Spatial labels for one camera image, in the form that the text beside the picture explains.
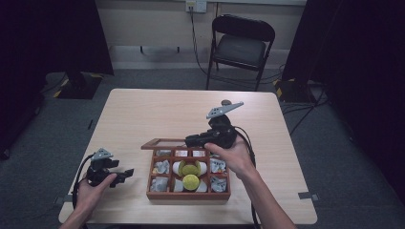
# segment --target black chair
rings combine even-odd
[[[217,45],[217,33],[223,34]],[[205,89],[208,90],[212,63],[258,72],[257,91],[263,69],[275,37],[274,29],[264,21],[224,14],[212,22],[212,43]]]

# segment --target yellow ball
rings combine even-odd
[[[199,173],[199,169],[195,165],[184,165],[181,169],[181,173],[183,175],[197,175]]]
[[[187,175],[182,179],[182,185],[188,191],[196,190],[200,185],[200,180],[195,175]]]

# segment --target human hand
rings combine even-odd
[[[224,149],[214,143],[206,143],[204,148],[220,156],[239,179],[244,179],[251,171],[256,170],[250,160],[245,142],[239,135],[229,149]]]
[[[76,207],[59,229],[81,228],[97,207],[104,190],[110,186],[116,177],[117,174],[110,174],[96,187],[91,186],[87,178],[83,178],[78,186]]]
[[[117,174],[110,174],[100,184],[93,187],[89,184],[86,175],[84,175],[78,187],[76,209],[80,209],[83,213],[88,214],[87,217],[89,218],[100,202],[104,191],[116,177]]]

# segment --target forearm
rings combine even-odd
[[[80,209],[75,209],[66,221],[59,227],[59,229],[78,229],[86,222],[88,213]]]
[[[241,180],[263,228],[296,228],[256,170],[249,172]]]

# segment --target gray carpet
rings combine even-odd
[[[264,77],[277,73],[266,70]],[[254,77],[249,72],[232,69],[220,70],[220,74]],[[48,75],[46,89],[57,84],[62,76],[63,73]],[[274,93],[271,79],[264,82],[259,91]],[[116,70],[115,76],[104,77],[92,100],[53,98],[57,88],[44,93],[40,114],[11,147],[11,158],[0,161],[0,228],[57,228],[60,225],[57,219],[60,206],[54,204],[54,200],[69,191],[112,89],[203,90],[204,85],[204,74],[198,69]],[[218,80],[211,82],[210,90],[250,91]],[[313,86],[312,91],[317,97],[321,87]],[[285,111],[302,107],[280,105]],[[292,130],[306,112],[285,114],[288,128]],[[88,129],[91,120],[93,125]],[[292,135],[309,191],[320,198],[314,202],[318,221],[298,227],[405,228],[404,206],[350,137],[345,121],[329,104],[315,108]],[[90,228],[107,227],[116,228],[90,225]]]

